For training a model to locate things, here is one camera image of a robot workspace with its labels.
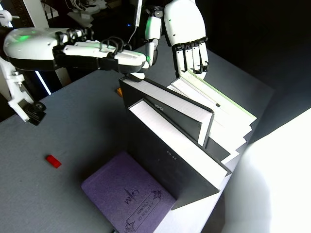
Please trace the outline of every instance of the light strip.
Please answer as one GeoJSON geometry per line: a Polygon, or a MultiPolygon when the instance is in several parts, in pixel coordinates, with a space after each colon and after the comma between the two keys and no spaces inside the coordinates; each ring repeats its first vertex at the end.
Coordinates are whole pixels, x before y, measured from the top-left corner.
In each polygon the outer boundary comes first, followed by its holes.
{"type": "Polygon", "coordinates": [[[43,78],[41,77],[40,73],[39,73],[38,71],[35,71],[35,73],[37,74],[38,78],[40,79],[40,82],[41,82],[42,85],[44,86],[44,88],[45,88],[45,90],[47,91],[47,93],[50,95],[51,92],[50,92],[48,86],[45,84],[45,82],[44,82],[43,78]]]}
{"type": "Polygon", "coordinates": [[[45,90],[47,91],[47,93],[50,95],[51,92],[50,92],[48,86],[45,84],[45,82],[44,82],[43,78],[41,77],[41,74],[39,73],[39,71],[35,71],[35,73],[37,74],[38,78],[40,79],[40,81],[41,81],[42,85],[44,86],[45,90]]]}

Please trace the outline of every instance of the orange object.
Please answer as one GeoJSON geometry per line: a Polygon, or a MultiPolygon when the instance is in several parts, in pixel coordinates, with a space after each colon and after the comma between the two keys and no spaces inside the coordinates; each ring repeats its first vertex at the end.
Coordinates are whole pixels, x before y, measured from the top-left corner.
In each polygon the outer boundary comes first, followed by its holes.
{"type": "Polygon", "coordinates": [[[121,91],[121,87],[119,87],[119,88],[117,89],[117,94],[118,94],[121,98],[123,98],[122,91],[121,91]]]}

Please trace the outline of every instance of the red block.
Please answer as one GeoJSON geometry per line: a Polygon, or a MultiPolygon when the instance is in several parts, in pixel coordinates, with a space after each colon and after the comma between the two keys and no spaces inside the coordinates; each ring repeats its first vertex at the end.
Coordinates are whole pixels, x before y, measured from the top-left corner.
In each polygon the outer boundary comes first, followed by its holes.
{"type": "Polygon", "coordinates": [[[59,162],[57,159],[54,158],[53,155],[48,155],[46,157],[46,160],[53,165],[54,168],[59,168],[59,166],[61,166],[61,162],[59,162]]]}

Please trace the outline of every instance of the table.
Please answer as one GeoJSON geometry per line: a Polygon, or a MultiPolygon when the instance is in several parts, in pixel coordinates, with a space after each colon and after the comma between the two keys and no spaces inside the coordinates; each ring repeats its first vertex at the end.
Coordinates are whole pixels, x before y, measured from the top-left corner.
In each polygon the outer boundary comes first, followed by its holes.
{"type": "MultiPolygon", "coordinates": [[[[167,86],[175,79],[175,71],[164,38],[158,50],[157,63],[147,76],[167,86]]],[[[206,80],[260,119],[272,89],[212,52],[209,59],[206,80]]],[[[1,232],[112,232],[80,184],[126,149],[125,108],[115,92],[122,76],[95,71],[44,98],[47,115],[39,126],[24,123],[18,116],[0,124],[1,232]],[[45,161],[48,154],[62,162],[58,169],[45,161]]],[[[233,169],[237,160],[228,166],[233,169]]],[[[156,232],[200,232],[220,194],[170,211],[156,232]]]]}

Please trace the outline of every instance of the black book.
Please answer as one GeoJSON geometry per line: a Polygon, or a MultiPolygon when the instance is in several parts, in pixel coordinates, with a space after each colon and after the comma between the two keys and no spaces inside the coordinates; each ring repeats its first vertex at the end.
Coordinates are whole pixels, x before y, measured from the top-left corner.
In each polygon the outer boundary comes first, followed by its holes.
{"type": "Polygon", "coordinates": [[[230,170],[147,102],[127,109],[128,152],[177,199],[173,209],[219,192],[230,170]]]}
{"type": "Polygon", "coordinates": [[[120,86],[126,108],[145,98],[201,146],[207,145],[214,119],[214,112],[210,108],[148,79],[137,83],[123,78],[120,86]]]}

